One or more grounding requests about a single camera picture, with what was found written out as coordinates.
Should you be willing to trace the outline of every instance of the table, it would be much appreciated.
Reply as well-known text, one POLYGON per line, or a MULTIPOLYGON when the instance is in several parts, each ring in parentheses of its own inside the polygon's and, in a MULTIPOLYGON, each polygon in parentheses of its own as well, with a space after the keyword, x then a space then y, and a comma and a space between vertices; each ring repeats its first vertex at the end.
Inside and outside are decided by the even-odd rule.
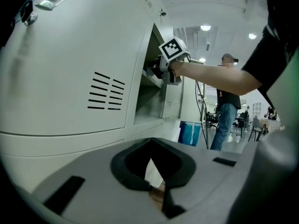
POLYGON ((261 124, 266 125, 266 131, 275 131, 275 130, 279 130, 281 127, 281 123, 279 121, 276 120, 272 120, 272 119, 260 119, 261 124))

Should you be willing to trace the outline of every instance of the opening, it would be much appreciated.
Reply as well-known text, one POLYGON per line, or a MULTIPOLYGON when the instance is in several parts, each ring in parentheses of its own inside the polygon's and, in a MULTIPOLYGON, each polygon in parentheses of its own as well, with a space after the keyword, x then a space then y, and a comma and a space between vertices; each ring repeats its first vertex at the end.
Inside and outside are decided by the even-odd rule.
POLYGON ((102 97, 106 97, 107 95, 101 95, 101 94, 97 94, 97 93, 93 93, 93 92, 90 92, 91 95, 97 95, 97 96, 102 96, 102 97))
POLYGON ((123 93, 119 93, 117 91, 111 91, 112 93, 115 93, 115 94, 119 94, 119 95, 123 95, 123 93))
POLYGON ((162 79, 157 77, 158 72, 153 72, 153 70, 159 71, 159 68, 153 68, 153 64, 155 64, 157 57, 162 54, 159 46, 163 43, 164 40, 154 25, 143 64, 134 125, 153 121, 162 116, 164 84, 162 79))
POLYGON ((118 80, 114 80, 115 82, 117 82, 117 83, 120 83, 120 84, 123 84, 123 85, 125 85, 125 83, 123 83, 123 82, 120 82, 120 81, 118 81, 118 80))
POLYGON ((114 103, 114 102, 109 102, 109 104, 112 104, 112 105, 121 105, 121 103, 114 103))
POLYGON ((103 90, 103 91, 107 91, 107 89, 101 88, 101 87, 97 87, 95 85, 92 85, 93 88, 99 89, 99 90, 103 90))
POLYGON ((98 75, 98 76, 101 76, 101 77, 105 77, 105 78, 107 78, 107 79, 110 79, 110 77, 105 76, 105 75, 102 75, 102 74, 100 74, 100 73, 95 72, 95 74, 98 75))
POLYGON ((91 102, 98 102, 98 103, 105 103, 105 101, 95 100, 95 99, 89 99, 88 101, 91 101, 91 102))
POLYGON ((115 87, 115 88, 118 88, 118 89, 121 89, 121 90, 124 90, 124 88, 121 88, 121 87, 119 87, 119 86, 116 86, 116 85, 112 85, 113 87, 115 87))
POLYGON ((182 160, 178 156, 152 140, 128 154, 125 165, 131 173, 144 179, 150 159, 153 160, 163 180, 168 179, 182 167, 182 160))
POLYGON ((112 98, 112 99, 120 99, 120 100, 122 100, 122 98, 117 98, 117 97, 113 97, 113 96, 110 96, 110 98, 112 98))
POLYGON ((103 110, 104 109, 103 107, 92 107, 92 106, 89 106, 87 108, 88 109, 99 109, 99 110, 103 110))
POLYGON ((107 82, 104 82, 104 81, 100 81, 100 80, 97 80, 97 79, 93 79, 94 81, 96 81, 96 82, 100 82, 100 83, 103 83, 103 84, 109 84, 109 83, 107 83, 107 82))

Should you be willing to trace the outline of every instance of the black sleeve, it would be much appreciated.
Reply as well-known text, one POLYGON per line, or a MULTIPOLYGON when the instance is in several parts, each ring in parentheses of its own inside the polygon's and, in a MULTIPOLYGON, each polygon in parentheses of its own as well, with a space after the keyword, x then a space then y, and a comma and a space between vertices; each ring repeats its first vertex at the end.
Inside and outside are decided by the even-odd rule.
POLYGON ((263 38, 242 70, 247 71, 261 82, 263 84, 262 90, 267 91, 285 67, 286 61, 281 43, 265 28, 263 38))

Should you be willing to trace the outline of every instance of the hand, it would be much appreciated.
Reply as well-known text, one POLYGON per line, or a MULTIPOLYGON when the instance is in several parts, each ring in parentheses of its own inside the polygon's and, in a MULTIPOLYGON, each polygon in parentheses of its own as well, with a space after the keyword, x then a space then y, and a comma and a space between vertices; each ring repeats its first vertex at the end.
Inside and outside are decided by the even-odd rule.
POLYGON ((183 64, 184 62, 178 62, 178 61, 171 62, 169 64, 169 69, 175 73, 176 77, 179 77, 181 75, 181 69, 183 64))

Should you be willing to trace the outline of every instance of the human arm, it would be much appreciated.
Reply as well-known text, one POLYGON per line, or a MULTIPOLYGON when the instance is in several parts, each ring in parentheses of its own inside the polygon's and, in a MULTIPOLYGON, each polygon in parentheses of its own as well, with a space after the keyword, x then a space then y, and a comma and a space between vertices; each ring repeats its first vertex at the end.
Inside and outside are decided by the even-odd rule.
POLYGON ((170 69, 176 76, 185 76, 235 95, 245 95, 259 88, 262 83, 244 70, 222 66, 207 66, 196 63, 175 62, 170 69))

